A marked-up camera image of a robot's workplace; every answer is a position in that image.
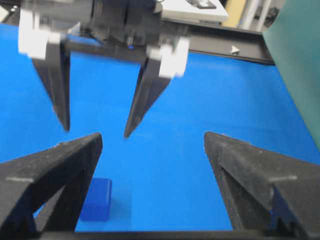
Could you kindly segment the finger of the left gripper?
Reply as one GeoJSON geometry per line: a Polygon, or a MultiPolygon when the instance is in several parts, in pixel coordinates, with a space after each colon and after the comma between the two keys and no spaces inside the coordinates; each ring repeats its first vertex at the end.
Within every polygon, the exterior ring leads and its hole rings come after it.
{"type": "Polygon", "coordinates": [[[124,129],[125,138],[130,137],[171,81],[170,78],[159,76],[160,66],[160,61],[148,58],[140,68],[124,129]]]}

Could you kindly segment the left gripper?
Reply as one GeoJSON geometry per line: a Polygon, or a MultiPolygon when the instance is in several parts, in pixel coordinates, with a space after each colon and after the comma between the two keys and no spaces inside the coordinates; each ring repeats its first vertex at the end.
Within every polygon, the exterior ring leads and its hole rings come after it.
{"type": "Polygon", "coordinates": [[[163,19],[157,0],[23,0],[18,50],[33,66],[65,131],[70,130],[69,35],[89,35],[102,45],[142,47],[159,61],[158,76],[182,77],[190,40],[185,27],[163,19]]]}

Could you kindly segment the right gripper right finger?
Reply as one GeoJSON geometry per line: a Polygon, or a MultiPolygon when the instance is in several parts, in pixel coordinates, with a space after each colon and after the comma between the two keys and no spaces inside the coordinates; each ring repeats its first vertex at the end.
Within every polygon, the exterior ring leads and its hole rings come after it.
{"type": "Polygon", "coordinates": [[[204,150],[234,230],[319,237],[319,165],[210,131],[204,150]]]}

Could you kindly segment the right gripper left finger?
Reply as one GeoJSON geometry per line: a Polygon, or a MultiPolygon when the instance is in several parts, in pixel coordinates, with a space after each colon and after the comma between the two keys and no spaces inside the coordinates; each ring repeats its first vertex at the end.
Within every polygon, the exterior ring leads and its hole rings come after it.
{"type": "Polygon", "coordinates": [[[99,132],[0,165],[0,235],[74,232],[103,149],[99,132]]]}

